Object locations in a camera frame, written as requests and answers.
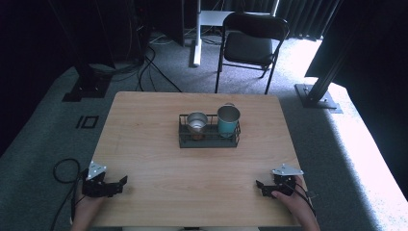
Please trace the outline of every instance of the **gray carpet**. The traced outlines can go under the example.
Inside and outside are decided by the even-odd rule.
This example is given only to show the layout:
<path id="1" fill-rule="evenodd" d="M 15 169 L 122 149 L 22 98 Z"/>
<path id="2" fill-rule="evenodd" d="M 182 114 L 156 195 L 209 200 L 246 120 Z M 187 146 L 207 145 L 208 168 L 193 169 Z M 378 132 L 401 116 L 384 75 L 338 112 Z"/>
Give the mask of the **gray carpet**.
<path id="1" fill-rule="evenodd" d="M 219 40 L 217 37 L 206 39 Z M 170 80 L 183 92 L 214 92 L 219 46 L 203 43 L 199 67 L 191 66 L 193 49 L 189 42 L 182 47 L 158 39 L 151 47 L 155 51 L 153 63 L 166 77 L 153 67 L 147 68 L 141 76 L 143 90 L 177 91 Z M 404 230 L 408 227 L 406 200 L 346 90 L 336 85 L 329 89 L 342 113 L 305 109 L 296 95 L 294 84 L 316 81 L 304 78 L 304 74 L 318 48 L 319 41 L 287 40 L 269 94 L 276 94 L 280 99 L 308 189 L 319 195 L 313 204 L 321 229 Z M 146 55 L 150 59 L 154 56 L 151 50 Z M 117 68 L 126 65 L 117 64 Z M 75 69 L 70 68 L 55 81 L 0 159 L 0 230 L 50 229 L 70 188 L 54 179 L 54 165 L 65 158 L 77 159 L 81 168 L 89 164 L 115 94 L 137 87 L 140 90 L 139 74 L 141 69 L 116 75 L 104 98 L 84 98 L 75 103 L 62 102 L 77 79 Z M 256 78 L 259 75 L 259 71 L 225 67 L 218 90 L 220 93 L 263 94 L 267 79 Z M 81 116 L 98 116 L 96 126 L 78 127 Z M 59 170 L 66 180 L 76 174 L 74 165 L 64 165 Z M 56 230 L 68 229 L 69 203 L 66 203 Z"/>

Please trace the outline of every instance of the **wire basket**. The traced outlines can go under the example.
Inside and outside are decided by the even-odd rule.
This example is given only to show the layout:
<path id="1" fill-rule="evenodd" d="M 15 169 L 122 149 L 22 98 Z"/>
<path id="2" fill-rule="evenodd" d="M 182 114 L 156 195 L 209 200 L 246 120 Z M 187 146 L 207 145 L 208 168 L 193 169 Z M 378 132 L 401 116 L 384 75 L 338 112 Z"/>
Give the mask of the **wire basket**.
<path id="1" fill-rule="evenodd" d="M 190 132 L 187 116 L 179 115 L 179 142 L 181 148 L 237 147 L 241 132 L 239 122 L 232 136 L 224 138 L 218 132 L 217 115 L 207 115 L 208 123 L 205 126 L 205 131 L 200 134 Z"/>

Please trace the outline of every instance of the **blue cup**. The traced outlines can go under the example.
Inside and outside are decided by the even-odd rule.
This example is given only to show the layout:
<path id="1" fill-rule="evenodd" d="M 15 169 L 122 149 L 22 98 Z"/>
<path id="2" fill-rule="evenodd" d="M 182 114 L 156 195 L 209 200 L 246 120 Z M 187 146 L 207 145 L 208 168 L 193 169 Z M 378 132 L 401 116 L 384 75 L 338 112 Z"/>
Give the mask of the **blue cup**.
<path id="1" fill-rule="evenodd" d="M 230 138 L 237 127 L 241 113 L 232 103 L 227 103 L 217 111 L 218 132 L 224 138 Z"/>

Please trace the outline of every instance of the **wooden tabletop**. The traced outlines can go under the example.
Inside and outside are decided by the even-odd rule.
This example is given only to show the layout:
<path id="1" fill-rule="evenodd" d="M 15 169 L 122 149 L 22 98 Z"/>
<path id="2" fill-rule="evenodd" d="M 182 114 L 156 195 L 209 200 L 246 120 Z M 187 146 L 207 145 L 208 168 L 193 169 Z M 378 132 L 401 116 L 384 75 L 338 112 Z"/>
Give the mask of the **wooden tabletop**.
<path id="1" fill-rule="evenodd" d="M 227 102 L 241 111 L 237 147 L 180 148 L 179 115 L 216 114 Z M 95 226 L 298 225 L 255 184 L 271 185 L 281 164 L 300 168 L 273 95 L 119 92 L 93 160 L 108 167 L 107 183 L 128 175 Z"/>

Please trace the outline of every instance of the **metal cup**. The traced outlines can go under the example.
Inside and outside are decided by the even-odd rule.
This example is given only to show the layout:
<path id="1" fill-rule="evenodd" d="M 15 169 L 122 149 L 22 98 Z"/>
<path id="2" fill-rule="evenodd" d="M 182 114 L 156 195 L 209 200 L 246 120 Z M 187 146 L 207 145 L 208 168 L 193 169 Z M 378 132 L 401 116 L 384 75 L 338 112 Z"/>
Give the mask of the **metal cup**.
<path id="1" fill-rule="evenodd" d="M 217 111 L 218 115 L 218 132 L 224 138 L 231 137 L 237 127 L 241 113 L 234 104 L 226 103 Z"/>
<path id="2" fill-rule="evenodd" d="M 204 138 L 204 131 L 208 122 L 207 115 L 201 112 L 193 112 L 187 116 L 187 127 L 192 133 L 191 137 L 194 140 L 201 140 Z"/>

